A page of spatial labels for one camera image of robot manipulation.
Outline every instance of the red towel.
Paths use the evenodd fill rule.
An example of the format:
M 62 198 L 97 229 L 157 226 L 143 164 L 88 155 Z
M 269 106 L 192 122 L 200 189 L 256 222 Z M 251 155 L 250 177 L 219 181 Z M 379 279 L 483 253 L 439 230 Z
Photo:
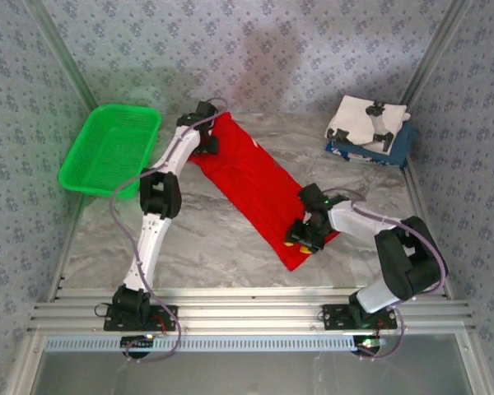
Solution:
M 304 216 L 304 205 L 298 198 L 302 187 L 232 120 L 231 114 L 216 119 L 212 135 L 219 140 L 219 153 L 196 155 L 190 160 L 271 244 L 286 267 L 295 270 L 309 254 L 301 253 L 297 244 L 286 246 L 284 239 L 293 221 Z

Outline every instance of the wall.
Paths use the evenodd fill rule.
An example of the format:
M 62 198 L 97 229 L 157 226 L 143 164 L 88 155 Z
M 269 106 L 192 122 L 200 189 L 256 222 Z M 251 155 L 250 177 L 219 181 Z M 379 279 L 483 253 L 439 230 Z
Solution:
M 99 103 L 334 111 L 400 100 L 448 2 L 44 0 Z
M 85 117 L 23 3 L 0 0 L 0 391 L 69 227 L 57 172 Z
M 474 2 L 414 105 L 413 160 L 494 373 L 494 0 Z

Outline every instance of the marble surface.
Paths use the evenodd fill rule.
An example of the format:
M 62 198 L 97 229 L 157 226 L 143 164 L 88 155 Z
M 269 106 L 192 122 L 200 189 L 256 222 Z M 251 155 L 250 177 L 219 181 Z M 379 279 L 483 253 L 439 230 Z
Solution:
M 412 205 L 398 168 L 347 163 L 324 151 L 331 114 L 235 114 L 250 133 L 302 185 L 341 186 L 366 196 L 363 207 L 405 217 Z M 165 116 L 151 162 L 161 157 L 177 116 Z M 339 235 L 324 251 L 289 272 L 254 227 L 194 164 L 179 177 L 183 206 L 172 222 L 156 266 L 157 287 L 364 286 L 380 271 L 374 245 Z M 138 198 L 116 203 L 138 238 Z M 130 243 L 113 224 L 108 200 L 89 197 L 64 269 L 63 288 L 115 289 L 132 261 Z

